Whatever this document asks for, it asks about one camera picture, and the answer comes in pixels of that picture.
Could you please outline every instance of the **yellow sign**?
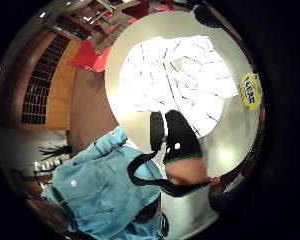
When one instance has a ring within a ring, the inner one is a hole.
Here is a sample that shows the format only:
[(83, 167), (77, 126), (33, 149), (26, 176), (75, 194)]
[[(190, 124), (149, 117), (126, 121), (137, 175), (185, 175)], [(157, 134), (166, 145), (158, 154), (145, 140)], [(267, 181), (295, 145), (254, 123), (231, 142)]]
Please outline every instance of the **yellow sign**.
[(257, 109), (261, 102), (262, 93), (257, 78), (257, 74), (247, 73), (240, 83), (243, 105), (250, 110)]

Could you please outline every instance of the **white table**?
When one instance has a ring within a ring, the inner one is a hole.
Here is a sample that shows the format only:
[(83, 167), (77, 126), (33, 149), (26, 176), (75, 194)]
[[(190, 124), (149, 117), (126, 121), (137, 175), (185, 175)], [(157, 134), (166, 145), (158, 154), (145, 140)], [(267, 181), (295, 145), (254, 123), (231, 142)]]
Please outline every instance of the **white table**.
[[(107, 97), (123, 130), (145, 153), (150, 152), (150, 112), (124, 112), (120, 105), (118, 79), (129, 50), (137, 43), (156, 36), (164, 38), (209, 36), (214, 49), (230, 69), (236, 85), (251, 67), (234, 40), (222, 29), (212, 29), (198, 23), (191, 13), (168, 11), (155, 13), (130, 25), (116, 40), (108, 56), (105, 71)], [(203, 161), (210, 177), (221, 176), (238, 166), (249, 152), (258, 126), (259, 108), (244, 108), (240, 95), (226, 99), (221, 118), (214, 130), (200, 139)], [(164, 156), (161, 152), (156, 161)]]

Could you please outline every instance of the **crumpled white paper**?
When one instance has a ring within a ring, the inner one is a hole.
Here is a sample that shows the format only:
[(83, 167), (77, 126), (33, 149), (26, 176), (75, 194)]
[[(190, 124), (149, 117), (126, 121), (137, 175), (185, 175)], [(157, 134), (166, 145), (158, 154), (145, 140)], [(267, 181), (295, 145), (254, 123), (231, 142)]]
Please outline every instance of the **crumpled white paper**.
[(199, 35), (135, 45), (122, 65), (119, 91), (135, 111), (180, 111), (197, 137), (214, 129), (224, 100), (238, 95), (209, 37)]

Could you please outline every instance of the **dark background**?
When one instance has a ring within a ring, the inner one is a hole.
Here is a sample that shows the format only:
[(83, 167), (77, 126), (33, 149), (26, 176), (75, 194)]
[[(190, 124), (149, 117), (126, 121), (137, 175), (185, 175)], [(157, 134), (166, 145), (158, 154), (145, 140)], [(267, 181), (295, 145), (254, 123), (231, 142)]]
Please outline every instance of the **dark background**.
[[(0, 61), (15, 34), (49, 1), (0, 1)], [(300, 1), (210, 0), (251, 51), (266, 97), (264, 147), (250, 191), (198, 239), (300, 238)], [(62, 239), (21, 205), (0, 170), (0, 239)]]

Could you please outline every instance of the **denim jacket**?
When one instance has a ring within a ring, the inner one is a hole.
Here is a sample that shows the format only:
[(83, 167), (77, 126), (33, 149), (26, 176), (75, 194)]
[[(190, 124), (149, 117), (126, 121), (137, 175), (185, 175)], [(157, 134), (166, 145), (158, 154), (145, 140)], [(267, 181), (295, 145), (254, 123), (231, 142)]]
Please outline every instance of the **denim jacket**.
[[(144, 224), (134, 222), (139, 211), (159, 196), (160, 188), (131, 183), (127, 166), (141, 152), (123, 146), (126, 140), (118, 126), (55, 169), (51, 185), (41, 197), (64, 211), (69, 231), (80, 230), (96, 239), (151, 240), (162, 236), (161, 216)], [(135, 175), (162, 178), (151, 161)]]

